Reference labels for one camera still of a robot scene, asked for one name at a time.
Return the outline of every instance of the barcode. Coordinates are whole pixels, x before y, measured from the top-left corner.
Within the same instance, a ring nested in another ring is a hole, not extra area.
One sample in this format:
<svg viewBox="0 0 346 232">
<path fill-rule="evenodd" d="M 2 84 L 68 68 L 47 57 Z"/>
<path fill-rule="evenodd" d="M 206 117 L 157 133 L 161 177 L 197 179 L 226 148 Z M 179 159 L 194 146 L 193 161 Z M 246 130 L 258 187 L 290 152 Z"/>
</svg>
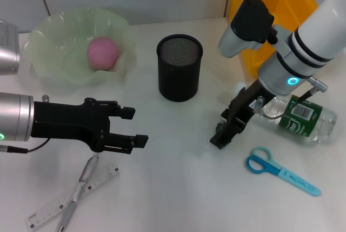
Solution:
<svg viewBox="0 0 346 232">
<path fill-rule="evenodd" d="M 312 113 L 314 113 L 314 110 L 298 104 L 292 109 L 291 113 L 305 120 L 310 120 Z"/>
</svg>

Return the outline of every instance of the pink ball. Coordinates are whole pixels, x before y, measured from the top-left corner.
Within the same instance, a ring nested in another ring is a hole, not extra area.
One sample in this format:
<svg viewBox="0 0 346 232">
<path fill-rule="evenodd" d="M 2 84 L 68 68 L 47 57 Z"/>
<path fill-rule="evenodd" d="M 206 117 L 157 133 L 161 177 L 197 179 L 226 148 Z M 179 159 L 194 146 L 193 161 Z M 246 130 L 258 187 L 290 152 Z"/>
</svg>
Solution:
<svg viewBox="0 0 346 232">
<path fill-rule="evenodd" d="M 88 46 L 89 65 L 95 70 L 110 70 L 119 58 L 118 46 L 108 37 L 98 37 Z"/>
</svg>

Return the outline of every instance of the green bottle label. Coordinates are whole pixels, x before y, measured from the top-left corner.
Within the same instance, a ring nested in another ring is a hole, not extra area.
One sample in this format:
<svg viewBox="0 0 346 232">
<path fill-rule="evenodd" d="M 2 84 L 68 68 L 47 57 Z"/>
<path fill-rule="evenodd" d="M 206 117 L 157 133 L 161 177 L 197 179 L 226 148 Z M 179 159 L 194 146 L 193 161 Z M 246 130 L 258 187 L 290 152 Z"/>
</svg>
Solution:
<svg viewBox="0 0 346 232">
<path fill-rule="evenodd" d="M 309 101 L 298 103 L 298 97 L 293 95 L 285 109 L 285 115 L 281 118 L 279 126 L 301 136 L 310 136 L 323 107 Z"/>
</svg>

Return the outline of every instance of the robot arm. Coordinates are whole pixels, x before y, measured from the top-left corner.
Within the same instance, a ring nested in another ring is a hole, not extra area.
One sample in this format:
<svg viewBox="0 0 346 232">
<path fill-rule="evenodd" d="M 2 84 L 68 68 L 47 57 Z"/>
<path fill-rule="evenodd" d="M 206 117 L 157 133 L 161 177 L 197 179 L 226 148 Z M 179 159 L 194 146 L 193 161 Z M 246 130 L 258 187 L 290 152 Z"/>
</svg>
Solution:
<svg viewBox="0 0 346 232">
<path fill-rule="evenodd" d="M 18 72 L 19 40 L 15 25 L 0 20 L 0 75 Z M 30 136 L 80 140 L 94 152 L 130 154 L 144 148 L 148 136 L 112 134 L 110 116 L 131 120 L 134 108 L 121 108 L 116 101 L 86 98 L 81 105 L 34 102 L 28 95 L 0 92 L 0 140 L 27 141 Z M 25 148 L 0 145 L 0 151 L 27 153 Z"/>
<path fill-rule="evenodd" d="M 279 25 L 261 0 L 244 0 L 230 26 L 223 34 L 218 49 L 232 57 L 246 48 L 258 49 L 268 41 L 275 52 L 261 65 L 258 79 L 243 89 L 222 113 L 224 128 L 210 142 L 225 147 L 240 134 L 254 115 L 257 99 L 261 107 L 275 96 L 286 96 L 304 81 L 313 86 L 306 99 L 326 86 L 312 78 L 346 47 L 346 0 L 325 0 L 294 32 Z"/>
</svg>

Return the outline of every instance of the black mesh cup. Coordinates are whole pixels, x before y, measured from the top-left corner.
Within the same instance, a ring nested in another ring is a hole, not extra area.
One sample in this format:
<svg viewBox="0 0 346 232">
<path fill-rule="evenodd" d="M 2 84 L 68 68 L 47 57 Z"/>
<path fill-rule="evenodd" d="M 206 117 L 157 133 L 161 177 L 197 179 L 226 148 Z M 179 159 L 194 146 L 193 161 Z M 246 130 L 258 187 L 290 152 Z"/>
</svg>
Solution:
<svg viewBox="0 0 346 232">
<path fill-rule="evenodd" d="M 171 35 L 157 45 L 158 89 L 170 101 L 182 102 L 194 97 L 198 90 L 203 48 L 188 35 Z"/>
</svg>

